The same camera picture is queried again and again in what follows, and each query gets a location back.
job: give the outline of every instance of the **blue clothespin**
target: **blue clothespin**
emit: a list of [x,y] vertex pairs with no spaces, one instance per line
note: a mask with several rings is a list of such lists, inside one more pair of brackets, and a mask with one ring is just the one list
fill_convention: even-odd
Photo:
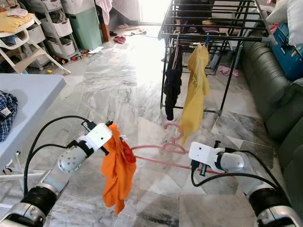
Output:
[[206,41],[205,41],[205,46],[208,46],[209,43],[209,33],[206,35]]

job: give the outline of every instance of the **black metal rack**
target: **black metal rack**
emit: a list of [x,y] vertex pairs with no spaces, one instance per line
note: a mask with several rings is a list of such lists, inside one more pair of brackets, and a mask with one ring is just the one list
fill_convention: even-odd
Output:
[[[165,56],[164,56],[164,66],[163,66],[163,78],[162,78],[162,89],[161,89],[161,103],[160,108],[164,107],[163,104],[163,93],[164,93],[164,81],[165,81],[165,72],[169,53],[171,54],[172,48],[178,42],[182,46],[193,46],[194,43],[205,43],[206,39],[209,38],[208,50],[210,54],[218,54],[219,61],[214,70],[219,65],[222,53],[228,50],[231,50],[230,41],[237,41],[237,46],[234,49],[235,55],[232,60],[231,72],[228,76],[228,81],[225,88],[225,93],[219,110],[204,110],[204,112],[211,112],[222,114],[224,107],[226,95],[232,79],[232,72],[236,63],[236,56],[238,55],[240,46],[245,41],[253,42],[263,42],[263,43],[273,43],[275,44],[275,38],[271,35],[268,28],[268,24],[265,21],[265,18],[261,12],[260,6],[257,0],[219,0],[228,1],[228,2],[238,2],[237,5],[224,5],[224,4],[215,4],[217,0],[171,0],[170,5],[167,9],[166,16],[163,20],[158,38],[165,39]],[[213,13],[216,14],[231,14],[232,18],[217,18],[211,17]],[[181,24],[181,20],[188,20],[195,22],[195,24]],[[203,24],[202,21],[207,20],[211,24]],[[202,31],[203,28],[227,28],[226,33],[220,33],[215,31],[201,32],[199,34],[187,34],[185,32],[180,32],[180,30],[187,27],[196,27],[196,29]],[[234,31],[237,29],[239,32],[237,35],[234,35]],[[250,31],[261,31],[263,36],[247,36]]]

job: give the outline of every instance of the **plaid shirt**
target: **plaid shirt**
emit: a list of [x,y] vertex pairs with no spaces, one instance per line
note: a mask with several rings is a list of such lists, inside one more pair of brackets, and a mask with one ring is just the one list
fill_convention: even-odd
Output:
[[17,98],[0,91],[0,142],[3,142],[11,129],[18,110]]

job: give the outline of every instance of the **yellow shirt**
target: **yellow shirt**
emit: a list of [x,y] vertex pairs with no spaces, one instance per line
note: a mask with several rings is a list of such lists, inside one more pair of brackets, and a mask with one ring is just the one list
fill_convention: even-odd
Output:
[[24,18],[8,17],[8,12],[0,13],[0,32],[16,33],[18,27],[26,24],[34,17],[33,13],[28,13]]
[[204,95],[209,95],[210,88],[205,74],[205,67],[209,61],[207,48],[198,44],[188,60],[190,77],[188,82],[187,97],[182,113],[180,125],[184,136],[182,145],[192,131],[198,131],[203,117]]

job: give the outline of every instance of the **blue plastic box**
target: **blue plastic box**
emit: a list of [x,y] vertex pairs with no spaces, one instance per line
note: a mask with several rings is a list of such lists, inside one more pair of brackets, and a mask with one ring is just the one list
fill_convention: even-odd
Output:
[[287,79],[294,81],[303,77],[303,44],[288,44],[289,30],[287,24],[280,24],[274,36],[277,45],[270,47],[281,65]]

